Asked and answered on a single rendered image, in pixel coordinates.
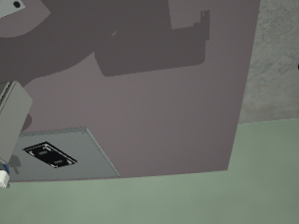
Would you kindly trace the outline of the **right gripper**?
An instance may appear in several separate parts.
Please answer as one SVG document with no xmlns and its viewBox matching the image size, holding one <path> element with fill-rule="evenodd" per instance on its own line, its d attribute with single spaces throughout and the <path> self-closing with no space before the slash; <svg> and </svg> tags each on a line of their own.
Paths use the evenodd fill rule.
<svg viewBox="0 0 299 224">
<path fill-rule="evenodd" d="M 0 187 L 9 188 L 11 187 L 11 184 L 8 183 L 9 175 L 7 171 L 3 171 L 3 169 L 0 169 Z"/>
</svg>

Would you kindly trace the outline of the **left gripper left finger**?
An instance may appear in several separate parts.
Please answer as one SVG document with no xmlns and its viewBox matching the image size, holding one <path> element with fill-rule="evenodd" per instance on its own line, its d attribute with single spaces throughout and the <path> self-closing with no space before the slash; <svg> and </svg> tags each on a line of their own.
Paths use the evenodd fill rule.
<svg viewBox="0 0 299 224">
<path fill-rule="evenodd" d="M 32 106 L 19 81 L 0 84 L 0 164 L 7 164 Z"/>
</svg>

